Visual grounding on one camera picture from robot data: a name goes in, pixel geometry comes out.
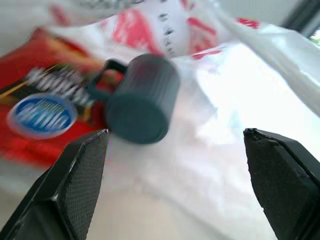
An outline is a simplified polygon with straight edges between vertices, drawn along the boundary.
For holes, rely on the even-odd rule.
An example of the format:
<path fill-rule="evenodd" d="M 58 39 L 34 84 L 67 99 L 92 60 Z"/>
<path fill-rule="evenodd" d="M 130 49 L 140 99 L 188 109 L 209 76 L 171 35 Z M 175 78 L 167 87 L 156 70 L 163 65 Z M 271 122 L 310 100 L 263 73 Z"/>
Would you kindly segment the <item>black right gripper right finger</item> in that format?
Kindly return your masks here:
<path fill-rule="evenodd" d="M 320 161 L 280 134 L 243 131 L 254 194 L 277 240 L 320 240 Z"/>

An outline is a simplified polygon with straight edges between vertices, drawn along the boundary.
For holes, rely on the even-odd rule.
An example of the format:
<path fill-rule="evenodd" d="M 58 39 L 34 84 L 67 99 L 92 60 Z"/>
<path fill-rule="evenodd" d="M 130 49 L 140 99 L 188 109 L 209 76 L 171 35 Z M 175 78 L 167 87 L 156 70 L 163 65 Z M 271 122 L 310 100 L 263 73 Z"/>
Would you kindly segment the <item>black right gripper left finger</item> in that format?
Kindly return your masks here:
<path fill-rule="evenodd" d="M 86 240 L 100 194 L 109 131 L 67 144 L 31 186 L 0 231 L 0 240 Z"/>

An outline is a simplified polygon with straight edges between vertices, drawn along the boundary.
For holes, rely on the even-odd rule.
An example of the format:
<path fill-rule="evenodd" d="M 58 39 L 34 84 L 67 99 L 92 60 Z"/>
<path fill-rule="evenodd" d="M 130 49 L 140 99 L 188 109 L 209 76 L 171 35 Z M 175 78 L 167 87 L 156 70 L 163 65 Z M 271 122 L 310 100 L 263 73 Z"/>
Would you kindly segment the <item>white red-printed plastic bag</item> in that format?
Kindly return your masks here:
<path fill-rule="evenodd" d="M 293 30 L 232 17 L 217 0 L 0 0 L 0 57 L 39 28 L 104 65 L 163 56 L 180 77 L 159 142 L 103 128 L 86 240 L 278 240 L 252 187 L 243 132 L 296 140 L 320 162 L 319 48 Z M 0 231 L 53 164 L 0 159 Z"/>

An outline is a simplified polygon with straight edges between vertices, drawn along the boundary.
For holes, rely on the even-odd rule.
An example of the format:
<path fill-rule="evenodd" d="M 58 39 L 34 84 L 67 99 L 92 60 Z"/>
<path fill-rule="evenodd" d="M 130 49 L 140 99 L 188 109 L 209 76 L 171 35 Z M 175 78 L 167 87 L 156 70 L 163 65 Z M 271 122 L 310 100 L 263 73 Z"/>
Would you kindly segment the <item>red snack packet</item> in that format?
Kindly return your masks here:
<path fill-rule="evenodd" d="M 42 28 L 0 57 L 0 159 L 48 167 L 68 143 L 106 128 L 104 105 L 86 88 L 103 66 Z"/>

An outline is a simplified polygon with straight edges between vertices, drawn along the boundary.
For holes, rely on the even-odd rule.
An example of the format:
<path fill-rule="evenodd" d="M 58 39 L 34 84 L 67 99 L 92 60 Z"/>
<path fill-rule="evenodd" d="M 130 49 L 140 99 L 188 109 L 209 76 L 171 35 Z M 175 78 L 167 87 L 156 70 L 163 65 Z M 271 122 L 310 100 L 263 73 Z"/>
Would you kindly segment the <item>dark green ribbed mug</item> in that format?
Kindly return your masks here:
<path fill-rule="evenodd" d="M 107 70 L 123 74 L 113 92 L 97 87 Z M 87 92 L 104 103 L 104 120 L 112 133 L 134 144 L 154 144 L 168 133 L 181 78 L 165 57 L 146 53 L 128 65 L 109 59 L 87 84 Z"/>

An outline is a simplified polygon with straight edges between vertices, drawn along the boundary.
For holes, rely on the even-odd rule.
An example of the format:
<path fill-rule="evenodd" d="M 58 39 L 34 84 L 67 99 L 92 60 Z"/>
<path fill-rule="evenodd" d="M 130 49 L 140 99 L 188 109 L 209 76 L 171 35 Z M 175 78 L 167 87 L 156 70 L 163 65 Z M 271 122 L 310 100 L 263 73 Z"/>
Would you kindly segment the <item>dark window frame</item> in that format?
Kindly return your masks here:
<path fill-rule="evenodd" d="M 302 0 L 281 26 L 310 38 L 320 29 L 320 0 Z"/>

